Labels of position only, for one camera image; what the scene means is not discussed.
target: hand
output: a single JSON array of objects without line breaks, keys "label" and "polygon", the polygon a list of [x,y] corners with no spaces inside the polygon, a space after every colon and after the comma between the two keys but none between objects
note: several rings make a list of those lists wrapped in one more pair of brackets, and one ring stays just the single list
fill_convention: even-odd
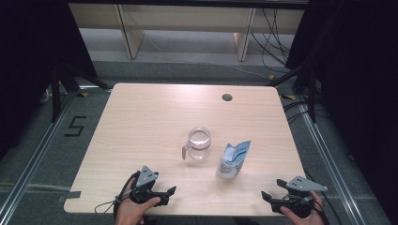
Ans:
[{"label": "hand", "polygon": [[[313,191],[311,191],[311,195],[313,196],[314,201],[316,202],[314,204],[315,208],[319,211],[322,211],[322,199],[319,198],[319,196],[317,194],[315,194],[315,192],[313,192]],[[315,210],[311,210],[311,214],[309,216],[307,216],[306,218],[298,217],[290,209],[288,209],[284,206],[281,207],[281,212],[285,216],[290,218],[290,220],[292,220],[292,222],[295,225],[324,225],[324,222],[323,222],[321,216]]]},{"label": "hand", "polygon": [[[135,178],[132,178],[127,187],[131,187]],[[144,224],[143,215],[149,208],[155,206],[161,201],[161,198],[155,197],[145,203],[137,204],[131,199],[124,200],[117,209],[115,225],[136,225]]]}]

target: wooden table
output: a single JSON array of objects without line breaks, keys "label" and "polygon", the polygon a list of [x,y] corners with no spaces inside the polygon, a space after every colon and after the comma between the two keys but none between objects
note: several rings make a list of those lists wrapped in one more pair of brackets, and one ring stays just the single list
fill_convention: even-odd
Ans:
[{"label": "wooden table", "polygon": [[[223,100],[224,94],[233,99]],[[208,128],[212,139],[203,163],[181,158],[189,131],[198,126]],[[237,177],[216,176],[225,146],[244,141],[252,143]],[[143,165],[160,173],[154,191],[176,186],[169,204],[149,215],[278,216],[260,191],[281,198],[287,191],[276,179],[304,176],[275,88],[119,83],[71,188],[81,197],[68,199],[65,210],[93,213]]]}]

